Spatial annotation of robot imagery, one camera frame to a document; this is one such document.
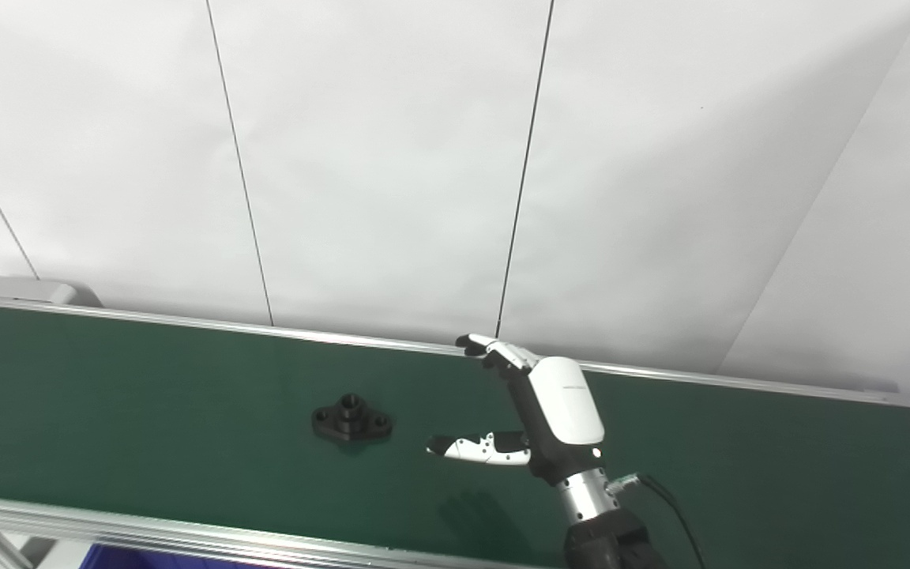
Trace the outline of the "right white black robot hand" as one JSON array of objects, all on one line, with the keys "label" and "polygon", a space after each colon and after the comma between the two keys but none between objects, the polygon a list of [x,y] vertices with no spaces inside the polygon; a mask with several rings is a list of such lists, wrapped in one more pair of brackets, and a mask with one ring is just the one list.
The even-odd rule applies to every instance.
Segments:
[{"label": "right white black robot hand", "polygon": [[467,333],[456,340],[466,356],[505,379],[521,430],[483,435],[433,435],[427,453],[463,462],[528,467],[550,486],[604,467],[604,424],[575,360],[538,356],[495,337]]}]

